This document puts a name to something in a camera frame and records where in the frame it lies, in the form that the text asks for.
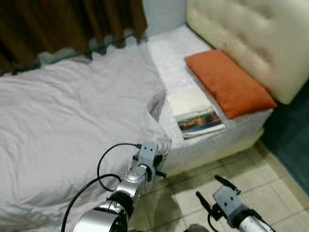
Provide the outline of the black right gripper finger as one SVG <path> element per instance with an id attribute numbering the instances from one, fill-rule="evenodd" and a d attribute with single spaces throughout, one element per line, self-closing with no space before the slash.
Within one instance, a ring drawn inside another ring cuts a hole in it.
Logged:
<path id="1" fill-rule="evenodd" d="M 209 202 L 205 199 L 205 197 L 199 191 L 196 191 L 195 195 L 198 197 L 199 203 L 202 205 L 202 207 L 209 214 L 212 211 L 212 208 L 211 208 L 211 205 L 209 204 Z"/>
<path id="2" fill-rule="evenodd" d="M 221 183 L 223 186 L 231 188 L 236 194 L 240 194 L 240 190 L 229 180 L 225 179 L 225 177 L 215 175 L 216 181 Z"/>

